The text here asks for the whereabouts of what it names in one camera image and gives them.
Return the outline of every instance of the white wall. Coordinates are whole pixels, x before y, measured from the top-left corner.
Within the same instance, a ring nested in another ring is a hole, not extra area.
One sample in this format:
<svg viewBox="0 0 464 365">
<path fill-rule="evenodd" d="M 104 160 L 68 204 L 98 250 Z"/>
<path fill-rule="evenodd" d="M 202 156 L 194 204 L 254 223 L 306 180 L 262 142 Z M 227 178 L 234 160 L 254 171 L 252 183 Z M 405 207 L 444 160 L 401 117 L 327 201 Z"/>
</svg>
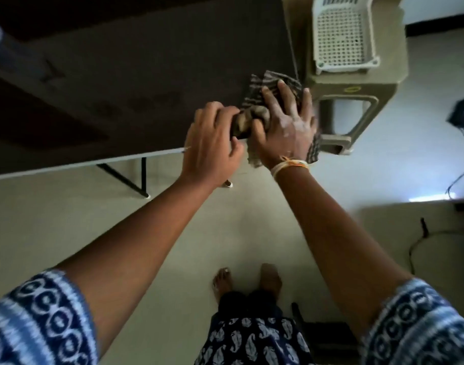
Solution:
<svg viewBox="0 0 464 365">
<path fill-rule="evenodd" d="M 403 0 L 404 23 L 464 14 L 464 0 Z"/>
</svg>

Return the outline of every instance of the floor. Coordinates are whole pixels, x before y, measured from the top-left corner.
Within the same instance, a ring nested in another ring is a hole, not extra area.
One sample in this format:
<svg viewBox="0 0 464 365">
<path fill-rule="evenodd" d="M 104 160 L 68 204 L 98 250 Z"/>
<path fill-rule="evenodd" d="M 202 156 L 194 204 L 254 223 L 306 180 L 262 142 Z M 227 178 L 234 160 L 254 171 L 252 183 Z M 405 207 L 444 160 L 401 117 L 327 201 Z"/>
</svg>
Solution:
<svg viewBox="0 0 464 365">
<path fill-rule="evenodd" d="M 409 203 L 444 193 L 464 171 L 464 140 L 445 120 L 464 97 L 464 30 L 411 38 L 411 73 L 348 157 L 321 154 L 318 181 L 403 266 L 409 245 L 430 231 L 464 228 L 447 202 Z M 148 159 L 153 196 L 180 172 L 181 155 Z M 138 180 L 138 161 L 115 164 Z M 278 266 L 281 307 L 308 320 L 341 320 L 302 233 L 268 172 L 244 161 L 232 189 L 218 189 L 177 241 L 104 364 L 191 363 L 216 304 L 215 271 L 228 266 L 251 290 L 260 263 Z M 464 179 L 454 187 L 464 198 Z M 95 166 L 0 180 L 0 296 L 59 262 L 146 201 Z M 464 235 L 434 236 L 414 256 L 419 276 L 464 315 Z"/>
</svg>

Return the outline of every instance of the person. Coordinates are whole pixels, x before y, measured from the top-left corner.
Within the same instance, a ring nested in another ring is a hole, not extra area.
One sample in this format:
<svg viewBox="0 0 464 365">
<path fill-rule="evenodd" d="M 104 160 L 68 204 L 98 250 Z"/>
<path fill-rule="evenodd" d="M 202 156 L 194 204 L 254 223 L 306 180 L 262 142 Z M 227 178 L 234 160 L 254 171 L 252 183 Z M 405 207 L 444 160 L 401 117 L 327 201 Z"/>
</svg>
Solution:
<svg viewBox="0 0 464 365">
<path fill-rule="evenodd" d="M 284 82 L 284 111 L 267 88 L 272 124 L 253 121 L 253 146 L 291 207 L 368 364 L 464 363 L 464 319 L 413 277 L 326 193 L 298 160 L 317 120 L 308 89 L 298 112 Z M 236 107 L 213 102 L 195 113 L 179 178 L 167 190 L 75 255 L 0 300 L 0 363 L 96 364 L 153 282 L 192 216 L 239 166 L 244 146 L 229 139 Z M 260 289 L 233 290 L 231 273 L 214 279 L 219 302 L 195 364 L 309 364 L 294 322 L 276 306 L 281 280 L 261 267 Z"/>
</svg>

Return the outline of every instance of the beige plastic stool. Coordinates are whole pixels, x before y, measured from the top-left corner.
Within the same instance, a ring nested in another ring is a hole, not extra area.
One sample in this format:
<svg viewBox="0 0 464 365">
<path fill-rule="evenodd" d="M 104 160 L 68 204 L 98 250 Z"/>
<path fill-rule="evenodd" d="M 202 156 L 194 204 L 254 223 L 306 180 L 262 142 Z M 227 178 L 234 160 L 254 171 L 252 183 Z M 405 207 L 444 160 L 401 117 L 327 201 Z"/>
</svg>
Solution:
<svg viewBox="0 0 464 365">
<path fill-rule="evenodd" d="M 350 154 L 352 145 L 394 96 L 408 76 L 403 10 L 401 0 L 374 0 L 372 18 L 377 54 L 381 64 L 369 72 L 315 74 L 311 4 L 313 0 L 283 0 L 290 27 L 293 49 L 300 67 L 300 79 L 310 87 L 313 98 L 320 100 L 323 151 Z M 363 100 L 370 103 L 358 123 L 346 134 L 333 131 L 334 99 Z"/>
</svg>

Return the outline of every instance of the forearm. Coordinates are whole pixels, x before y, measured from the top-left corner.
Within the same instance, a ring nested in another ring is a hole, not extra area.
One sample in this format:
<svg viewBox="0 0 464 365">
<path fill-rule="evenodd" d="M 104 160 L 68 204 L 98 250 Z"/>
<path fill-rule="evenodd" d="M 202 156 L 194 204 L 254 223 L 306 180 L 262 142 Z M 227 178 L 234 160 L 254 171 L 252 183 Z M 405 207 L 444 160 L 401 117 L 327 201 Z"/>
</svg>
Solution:
<svg viewBox="0 0 464 365">
<path fill-rule="evenodd" d="M 304 168 L 277 176 L 333 299 L 357 336 L 411 275 L 399 267 Z"/>
<path fill-rule="evenodd" d="M 205 184 L 179 179 L 57 266 L 85 296 L 101 354 L 119 333 L 211 190 Z"/>
</svg>

